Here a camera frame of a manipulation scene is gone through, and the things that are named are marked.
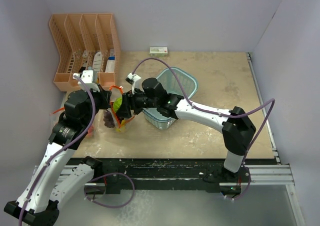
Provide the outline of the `yellow banana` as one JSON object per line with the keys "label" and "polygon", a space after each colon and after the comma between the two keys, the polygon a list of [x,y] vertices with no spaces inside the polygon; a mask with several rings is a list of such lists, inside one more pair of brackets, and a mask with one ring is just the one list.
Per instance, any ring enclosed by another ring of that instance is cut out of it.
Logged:
{"label": "yellow banana", "polygon": [[127,122],[124,124],[121,124],[118,128],[116,128],[116,131],[118,133],[124,133],[128,129]]}

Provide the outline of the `dark grape bunch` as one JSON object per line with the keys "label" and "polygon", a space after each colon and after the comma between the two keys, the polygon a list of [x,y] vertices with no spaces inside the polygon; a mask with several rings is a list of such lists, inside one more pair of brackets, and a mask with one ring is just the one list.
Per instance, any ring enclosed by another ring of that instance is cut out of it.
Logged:
{"label": "dark grape bunch", "polygon": [[113,120],[112,113],[110,113],[107,110],[103,114],[103,121],[104,121],[104,125],[107,128],[114,128],[115,127],[115,123],[114,123],[114,120]]}

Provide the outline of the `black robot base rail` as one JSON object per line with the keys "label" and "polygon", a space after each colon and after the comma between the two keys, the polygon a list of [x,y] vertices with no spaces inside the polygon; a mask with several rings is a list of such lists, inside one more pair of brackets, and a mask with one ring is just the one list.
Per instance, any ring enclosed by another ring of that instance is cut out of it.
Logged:
{"label": "black robot base rail", "polygon": [[222,159],[100,158],[102,163],[85,187],[106,194],[122,190],[205,191],[238,195],[252,178],[250,167],[276,165],[275,159],[249,159],[237,173],[223,169]]}

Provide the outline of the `green custard apple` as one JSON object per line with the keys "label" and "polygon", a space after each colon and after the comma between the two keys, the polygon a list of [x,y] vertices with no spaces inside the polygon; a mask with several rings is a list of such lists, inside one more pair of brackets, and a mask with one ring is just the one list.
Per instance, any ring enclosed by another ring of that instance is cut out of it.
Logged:
{"label": "green custard apple", "polygon": [[122,105],[122,98],[116,99],[116,100],[113,102],[113,104],[112,104],[112,109],[113,109],[113,111],[114,111],[115,113],[117,113],[118,110],[120,109],[121,105]]}

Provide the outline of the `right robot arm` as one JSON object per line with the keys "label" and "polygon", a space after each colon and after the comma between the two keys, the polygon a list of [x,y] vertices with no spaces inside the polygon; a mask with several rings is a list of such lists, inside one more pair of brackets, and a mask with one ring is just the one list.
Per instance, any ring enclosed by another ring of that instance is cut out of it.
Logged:
{"label": "right robot arm", "polygon": [[141,89],[132,87],[122,94],[116,115],[130,118],[132,114],[137,115],[150,108],[164,117],[193,121],[220,132],[227,149],[222,176],[228,182],[240,176],[240,167],[256,132],[256,127],[242,108],[221,110],[191,102],[187,97],[168,93],[156,78],[148,78],[142,82]]}

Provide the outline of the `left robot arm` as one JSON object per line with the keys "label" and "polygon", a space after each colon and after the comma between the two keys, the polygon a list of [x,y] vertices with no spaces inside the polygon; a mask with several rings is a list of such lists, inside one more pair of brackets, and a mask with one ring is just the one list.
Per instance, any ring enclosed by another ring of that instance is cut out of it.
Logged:
{"label": "left robot arm", "polygon": [[63,205],[79,187],[88,181],[101,180],[102,162],[87,156],[75,172],[57,184],[65,165],[88,134],[98,111],[110,108],[111,95],[101,87],[97,90],[85,87],[68,96],[38,169],[18,199],[7,202],[4,208],[7,214],[18,219],[19,225],[54,225]]}

